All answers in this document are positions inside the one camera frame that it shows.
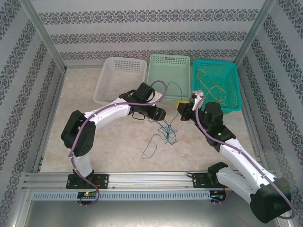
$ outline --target beige floor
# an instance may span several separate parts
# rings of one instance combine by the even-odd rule
[[[60,134],[74,110],[81,112],[100,108],[92,97],[101,69],[68,69],[60,101],[56,111],[50,138],[48,140],[41,172],[71,172],[68,149],[60,139]],[[175,105],[161,104],[170,122],[177,113]],[[225,125],[237,136],[242,146],[253,156],[253,150],[241,111],[224,116]],[[235,167],[214,148],[210,147],[202,133],[192,122],[181,122],[177,117],[172,124],[178,130],[178,142],[166,144],[154,137],[146,151],[150,159],[142,159],[141,154],[159,128],[156,123],[139,121],[131,116],[120,118],[96,133],[94,146],[90,151],[92,166],[97,172],[136,171],[189,171],[207,170],[209,166],[223,161]]]

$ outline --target striped wall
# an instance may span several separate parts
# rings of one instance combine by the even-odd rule
[[[292,190],[303,226],[303,1],[277,0],[239,70],[270,169]]]
[[[18,0],[0,0],[0,227],[31,172],[62,73]]]
[[[67,66],[150,54],[233,61],[264,0],[33,0]]]

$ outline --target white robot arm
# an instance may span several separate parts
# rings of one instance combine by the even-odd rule
[[[152,103],[157,102],[161,97],[162,94],[156,92],[147,84],[142,83],[137,90],[121,94],[115,101],[97,110],[85,113],[81,113],[80,111],[73,112],[61,134],[61,139],[67,148],[72,148],[80,127],[89,119],[80,132],[74,151],[70,156],[76,166],[74,168],[74,170],[77,170],[75,174],[78,172],[82,177],[87,178],[93,173],[88,152],[93,146],[95,132],[106,124],[134,112],[138,112],[144,117],[147,116],[155,121],[163,120],[166,115],[165,111],[156,107],[155,104],[152,105]]]
[[[263,223],[289,211],[291,194],[288,181],[283,177],[276,178],[241,146],[236,136],[223,125],[223,112],[219,103],[209,102],[202,111],[200,109],[204,99],[202,91],[193,91],[192,99],[195,103],[178,104],[181,120],[192,120],[205,135],[209,145],[228,158],[242,174],[240,176],[225,163],[220,162],[209,167],[207,179],[201,181],[208,180],[213,184],[225,185],[232,189],[250,204],[252,212]]]

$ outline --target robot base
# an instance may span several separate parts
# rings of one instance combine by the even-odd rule
[[[107,189],[108,174],[95,174],[94,171],[86,177],[87,180],[95,184],[99,189]],[[67,189],[94,189],[89,183],[80,178],[75,172],[69,174],[66,183]]]

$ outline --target mint green plastic basket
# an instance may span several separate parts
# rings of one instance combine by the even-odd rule
[[[208,88],[213,87],[215,84],[226,91],[227,96],[221,104],[223,113],[226,114],[231,111],[238,111],[242,108],[239,76],[237,66],[234,63],[216,60],[194,60],[193,90],[202,90],[206,95],[208,89],[196,77],[199,69],[203,69],[203,71],[207,73],[207,75],[202,73],[200,78]],[[220,91],[216,88],[212,89],[212,94],[215,97],[220,97]],[[208,94],[202,108],[208,102],[217,101],[212,95]]]
[[[165,84],[170,81],[177,83],[183,93],[183,100],[189,100],[190,90],[190,59],[188,56],[152,54],[148,70],[147,84],[151,85],[156,80],[162,80]],[[153,88],[163,93],[164,87],[156,83]],[[181,99],[180,89],[170,84],[163,101],[176,102]]]

